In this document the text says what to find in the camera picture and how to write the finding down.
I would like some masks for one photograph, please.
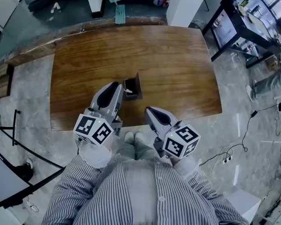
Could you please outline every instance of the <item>power strip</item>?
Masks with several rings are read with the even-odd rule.
[[[223,164],[227,164],[228,162],[230,162],[230,161],[232,160],[232,158],[233,158],[233,155],[231,155],[230,157],[228,157],[227,160],[224,159],[224,160],[223,160]]]

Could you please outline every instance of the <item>electrical outlet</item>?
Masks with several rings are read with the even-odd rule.
[[[223,164],[230,162],[232,160],[232,158],[233,158],[233,155],[231,155],[230,157],[227,157],[227,160],[226,159],[223,160]]]

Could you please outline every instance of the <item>striped shirt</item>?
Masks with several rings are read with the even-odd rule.
[[[182,177],[155,156],[156,224],[249,223],[230,202],[211,188],[199,169]],[[119,154],[105,168],[95,169],[77,155],[55,186],[43,225],[133,224],[133,211]]]

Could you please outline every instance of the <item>person's leg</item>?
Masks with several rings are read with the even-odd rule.
[[[121,146],[117,150],[117,154],[121,155],[123,161],[135,159],[135,148],[133,146],[134,143],[133,133],[132,132],[126,133],[124,141],[125,142],[121,144]]]
[[[137,160],[154,160],[156,150],[145,144],[145,139],[141,132],[135,134],[134,147]]]
[[[281,69],[266,79],[257,82],[253,87],[253,95],[255,98],[266,95],[274,89],[281,88]]]

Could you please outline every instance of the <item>desk leg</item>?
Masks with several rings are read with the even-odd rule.
[[[255,62],[252,62],[252,63],[249,63],[249,64],[246,63],[245,67],[246,67],[246,68],[251,68],[251,67],[257,65],[258,63],[260,63],[260,62],[262,62],[262,61],[264,61],[264,60],[270,58],[271,56],[273,56],[273,53],[271,53],[271,52],[266,52],[262,58],[257,59]]]
[[[13,146],[17,145],[17,143],[14,141],[14,139],[15,139],[15,120],[17,118],[17,113],[20,114],[21,112],[15,109],[14,122],[13,122]]]
[[[207,33],[207,31],[210,29],[211,25],[214,24],[217,17],[221,14],[221,12],[224,10],[223,5],[220,5],[220,7],[217,9],[213,17],[210,19],[209,23],[205,26],[205,28],[202,31],[203,36]]]
[[[209,10],[209,7],[208,7],[208,5],[207,5],[206,0],[204,0],[204,2],[205,2],[205,4],[206,4],[207,10],[210,11],[210,10]]]
[[[238,34],[234,35],[233,38],[230,39],[229,42],[227,42],[215,55],[212,56],[211,61],[213,62],[216,60],[227,48],[231,47],[232,44],[234,44],[240,36]]]

